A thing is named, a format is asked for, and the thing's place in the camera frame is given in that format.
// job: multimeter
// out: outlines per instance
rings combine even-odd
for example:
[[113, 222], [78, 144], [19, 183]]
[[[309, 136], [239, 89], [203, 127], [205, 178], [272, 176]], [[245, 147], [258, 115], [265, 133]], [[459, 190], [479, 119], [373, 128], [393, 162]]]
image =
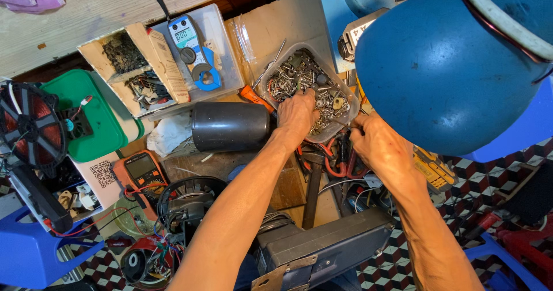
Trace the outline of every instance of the multimeter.
[[[130, 186], [135, 191], [154, 192], [159, 195], [168, 184], [163, 177], [162, 169], [148, 150], [117, 160], [113, 166], [113, 172], [125, 188]], [[140, 189], [148, 185], [155, 186]], [[144, 194], [138, 195], [140, 196], [139, 204], [146, 217], [152, 221], [157, 220], [158, 215], [154, 209], [156, 203], [152, 201], [154, 197], [146, 197]]]
[[[204, 41], [196, 24], [189, 15], [182, 15], [168, 23], [169, 34], [180, 53], [181, 60], [186, 64], [192, 75], [192, 80], [199, 89], [211, 91], [221, 86], [221, 78], [215, 65], [213, 51], [204, 47]], [[208, 72], [213, 77], [213, 83], [204, 84], [203, 76]]]

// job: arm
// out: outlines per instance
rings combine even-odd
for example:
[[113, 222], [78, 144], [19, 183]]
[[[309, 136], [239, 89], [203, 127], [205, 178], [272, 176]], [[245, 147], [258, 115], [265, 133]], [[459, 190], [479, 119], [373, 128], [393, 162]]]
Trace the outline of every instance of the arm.
[[359, 116], [353, 147], [392, 193], [402, 221], [418, 290], [483, 290], [462, 248], [430, 201], [414, 167], [412, 144], [376, 113]]
[[278, 128], [207, 211], [168, 291], [232, 290], [280, 171], [319, 118], [314, 107], [312, 89], [298, 91], [280, 104]]

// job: hand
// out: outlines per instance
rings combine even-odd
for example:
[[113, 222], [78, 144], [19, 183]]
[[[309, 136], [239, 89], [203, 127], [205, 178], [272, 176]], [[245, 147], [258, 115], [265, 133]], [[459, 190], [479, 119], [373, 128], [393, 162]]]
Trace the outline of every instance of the hand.
[[413, 164], [411, 142], [397, 134], [377, 113], [358, 116], [353, 126], [360, 126], [365, 132], [362, 135], [359, 129], [352, 128], [349, 138], [353, 148], [389, 189], [400, 187], [406, 175], [422, 175]]
[[308, 88], [305, 93], [298, 90], [278, 107], [278, 129], [283, 131], [284, 145], [292, 153], [308, 135], [313, 124], [319, 119], [315, 108], [315, 91]]

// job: yellow power tool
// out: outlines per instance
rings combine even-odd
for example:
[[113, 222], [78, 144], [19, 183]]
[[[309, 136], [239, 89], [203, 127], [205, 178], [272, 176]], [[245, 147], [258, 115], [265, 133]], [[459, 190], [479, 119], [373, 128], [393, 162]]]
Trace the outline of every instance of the yellow power tool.
[[453, 184], [459, 182], [459, 177], [450, 168], [451, 165], [446, 165], [434, 153], [414, 145], [413, 160], [415, 167], [428, 181], [428, 189], [436, 195], [449, 190]]

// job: person's left hand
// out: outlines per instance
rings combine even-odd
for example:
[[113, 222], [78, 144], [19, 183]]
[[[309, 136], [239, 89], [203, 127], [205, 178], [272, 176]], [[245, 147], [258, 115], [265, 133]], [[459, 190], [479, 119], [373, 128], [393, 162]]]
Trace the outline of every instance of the person's left hand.
[[308, 88], [305, 93], [298, 90], [278, 107], [278, 129], [285, 134], [285, 147], [293, 152], [308, 135], [313, 124], [319, 119], [315, 108], [315, 91]]

